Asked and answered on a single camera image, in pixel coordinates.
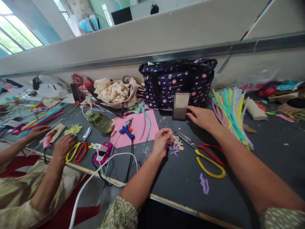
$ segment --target scissors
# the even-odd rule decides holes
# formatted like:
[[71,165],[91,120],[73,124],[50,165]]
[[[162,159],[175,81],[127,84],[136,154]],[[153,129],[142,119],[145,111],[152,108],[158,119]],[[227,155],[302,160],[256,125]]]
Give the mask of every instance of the scissors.
[[[87,153],[87,151],[88,151],[88,143],[86,142],[86,140],[87,140],[87,138],[89,137],[91,131],[92,131],[92,127],[89,127],[89,128],[87,129],[87,131],[85,132],[85,134],[83,135],[83,140],[82,140],[81,142],[76,143],[76,145],[69,151],[69,153],[68,153],[67,156],[66,156],[66,162],[72,161],[73,157],[75,156],[75,154],[76,154],[76,152],[77,152],[77,150],[78,150],[78,148],[79,148],[79,146],[80,146],[81,144],[83,144],[83,145],[82,145],[82,147],[80,148],[79,152],[77,153],[77,155],[76,155],[74,161],[75,161],[75,162],[80,162],[80,161],[84,158],[84,156],[86,155],[86,153]],[[74,152],[73,152],[71,158],[69,159],[69,155],[70,155],[70,153],[72,152],[72,150],[73,150],[74,148],[75,148],[75,150],[74,150]],[[79,157],[80,153],[83,151],[83,148],[85,148],[84,154],[81,156],[80,159],[77,159],[77,158]]]
[[[212,174],[211,172],[209,172],[202,164],[201,160],[199,157],[196,157],[197,159],[197,162],[198,164],[200,165],[200,167],[203,169],[203,171],[205,171],[208,175],[210,175],[211,177],[214,177],[214,178],[218,178],[218,179],[221,179],[221,178],[224,178],[226,176],[226,171],[225,169],[222,167],[222,166],[226,166],[226,164],[224,164],[223,162],[221,162],[218,158],[216,158],[206,147],[210,147],[210,148],[215,148],[217,149],[218,151],[220,151],[222,154],[222,150],[221,148],[217,147],[217,146],[214,146],[214,145],[209,145],[209,144],[205,144],[203,143],[202,145],[197,145],[195,144],[192,140],[190,140],[188,137],[186,137],[184,134],[178,132],[178,131],[175,131],[176,134],[182,138],[187,144],[189,144],[190,146],[192,146],[194,149],[195,149],[195,152],[198,156],[201,156],[202,158],[206,159],[207,161],[211,162],[213,165],[217,166],[217,168],[219,168],[221,170],[221,174],[220,175],[215,175],[215,174]],[[204,156],[203,154],[201,154],[199,152],[199,148],[203,149],[204,151],[206,151],[215,161],[217,161],[218,163],[212,161],[210,158],[207,158],[206,156]]]

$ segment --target handbag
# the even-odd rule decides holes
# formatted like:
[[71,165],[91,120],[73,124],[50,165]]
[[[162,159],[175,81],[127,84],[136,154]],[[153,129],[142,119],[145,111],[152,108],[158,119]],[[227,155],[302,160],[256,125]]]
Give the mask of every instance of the handbag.
[[175,92],[189,92],[189,105],[200,107],[205,101],[214,78],[215,59],[181,62],[169,61],[142,64],[144,102],[149,108],[173,108]]

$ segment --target hand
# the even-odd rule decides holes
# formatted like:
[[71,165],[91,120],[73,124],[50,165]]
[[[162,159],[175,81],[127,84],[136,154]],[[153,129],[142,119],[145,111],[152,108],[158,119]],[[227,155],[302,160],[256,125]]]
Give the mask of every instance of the hand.
[[163,128],[155,136],[155,143],[152,149],[152,155],[162,160],[166,156],[166,147],[173,142],[172,130],[170,128]]
[[214,111],[194,106],[187,106],[187,109],[192,111],[191,113],[187,113],[186,115],[190,117],[190,119],[201,128],[205,129],[208,132],[211,130],[222,126]]
[[48,131],[50,131],[50,127],[49,126],[38,126],[38,127],[34,127],[31,132],[25,137],[28,141],[32,141],[36,138],[38,138],[39,136],[47,133]]
[[53,158],[57,158],[59,160],[65,161],[67,154],[75,145],[74,140],[75,140],[74,134],[68,134],[68,135],[63,136],[55,144]]

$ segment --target blue glue gun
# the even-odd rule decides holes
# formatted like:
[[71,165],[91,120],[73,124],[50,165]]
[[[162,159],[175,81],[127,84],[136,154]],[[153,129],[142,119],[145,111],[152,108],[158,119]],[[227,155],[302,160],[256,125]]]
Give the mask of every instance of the blue glue gun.
[[121,134],[126,133],[130,139],[134,139],[134,135],[131,134],[132,129],[130,128],[132,120],[133,120],[133,118],[131,118],[127,122],[125,122],[122,129],[119,131]]

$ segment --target plastic bottle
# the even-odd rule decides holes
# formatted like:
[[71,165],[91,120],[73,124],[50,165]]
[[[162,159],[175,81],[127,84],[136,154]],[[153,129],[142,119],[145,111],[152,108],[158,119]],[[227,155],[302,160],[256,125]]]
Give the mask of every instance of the plastic bottle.
[[92,126],[103,134],[109,134],[114,129],[114,123],[105,115],[98,111],[87,111],[86,112],[87,121],[92,124]]

